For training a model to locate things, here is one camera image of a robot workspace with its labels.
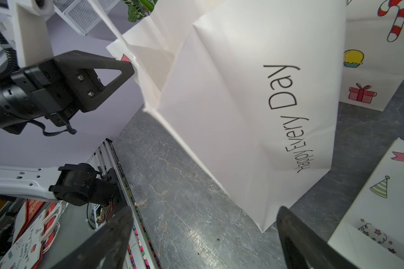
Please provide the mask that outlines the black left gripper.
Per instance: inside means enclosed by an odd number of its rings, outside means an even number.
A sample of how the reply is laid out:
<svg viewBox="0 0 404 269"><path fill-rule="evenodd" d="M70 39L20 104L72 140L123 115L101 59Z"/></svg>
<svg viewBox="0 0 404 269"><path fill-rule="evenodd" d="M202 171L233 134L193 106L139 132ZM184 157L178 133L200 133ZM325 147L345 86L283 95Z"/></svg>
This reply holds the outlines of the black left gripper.
<svg viewBox="0 0 404 269"><path fill-rule="evenodd" d="M96 69L120 71L120 75L103 85ZM96 110L134 73L130 62L73 50L21 68L11 79L42 116L57 127L64 127L78 108L83 113Z"/></svg>

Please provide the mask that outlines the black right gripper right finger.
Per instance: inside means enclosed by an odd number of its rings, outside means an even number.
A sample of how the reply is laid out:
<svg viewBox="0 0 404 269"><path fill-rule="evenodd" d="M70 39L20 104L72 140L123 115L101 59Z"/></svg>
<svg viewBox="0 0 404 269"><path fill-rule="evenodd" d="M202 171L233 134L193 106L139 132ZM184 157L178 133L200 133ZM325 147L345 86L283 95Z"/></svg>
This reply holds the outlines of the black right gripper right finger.
<svg viewBox="0 0 404 269"><path fill-rule="evenodd" d="M280 207L276 225L288 269L356 268L287 207Z"/></svg>

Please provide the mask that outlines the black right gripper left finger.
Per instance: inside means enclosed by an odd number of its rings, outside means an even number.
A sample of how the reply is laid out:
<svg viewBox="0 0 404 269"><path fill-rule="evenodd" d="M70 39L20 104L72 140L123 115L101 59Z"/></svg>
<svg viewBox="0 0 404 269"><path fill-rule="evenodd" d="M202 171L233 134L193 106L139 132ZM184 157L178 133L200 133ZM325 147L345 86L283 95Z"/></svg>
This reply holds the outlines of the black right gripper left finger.
<svg viewBox="0 0 404 269"><path fill-rule="evenodd" d="M133 224L132 208L123 207L87 241L54 265L54 268L121 269Z"/></svg>

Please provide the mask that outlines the small white party paper bag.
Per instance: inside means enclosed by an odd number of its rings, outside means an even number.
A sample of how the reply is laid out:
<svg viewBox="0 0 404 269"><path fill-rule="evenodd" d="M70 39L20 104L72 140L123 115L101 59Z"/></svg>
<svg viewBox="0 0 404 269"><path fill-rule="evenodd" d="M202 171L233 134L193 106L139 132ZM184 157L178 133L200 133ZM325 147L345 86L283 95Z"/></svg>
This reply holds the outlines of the small white party paper bag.
<svg viewBox="0 0 404 269"><path fill-rule="evenodd" d="M332 164L346 1L158 1L116 36L156 119L265 232Z"/></svg>

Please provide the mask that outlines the large white party paper bag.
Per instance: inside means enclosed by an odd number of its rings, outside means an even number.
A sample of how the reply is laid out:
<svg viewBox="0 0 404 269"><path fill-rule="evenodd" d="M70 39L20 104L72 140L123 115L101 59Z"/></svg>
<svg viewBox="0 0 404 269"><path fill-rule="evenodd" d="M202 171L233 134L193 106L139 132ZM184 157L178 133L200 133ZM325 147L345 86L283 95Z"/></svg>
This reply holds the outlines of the large white party paper bag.
<svg viewBox="0 0 404 269"><path fill-rule="evenodd" d="M404 140L387 150L328 244L359 269L404 269Z"/></svg>

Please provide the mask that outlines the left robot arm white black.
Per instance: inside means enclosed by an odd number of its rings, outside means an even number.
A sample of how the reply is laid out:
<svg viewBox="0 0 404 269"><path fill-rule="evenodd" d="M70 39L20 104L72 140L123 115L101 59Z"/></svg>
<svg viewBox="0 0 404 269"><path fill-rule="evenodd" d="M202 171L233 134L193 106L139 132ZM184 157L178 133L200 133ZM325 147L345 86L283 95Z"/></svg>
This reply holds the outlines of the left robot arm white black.
<svg viewBox="0 0 404 269"><path fill-rule="evenodd" d="M88 35L79 35L61 17L53 15L47 28L55 55L80 50L110 57L113 34L100 22ZM88 161L105 139L115 140L142 105L141 96L127 81L98 109L78 112L70 121L77 134L45 137L28 124L20 135L0 130L0 165L26 168L59 167Z"/></svg>

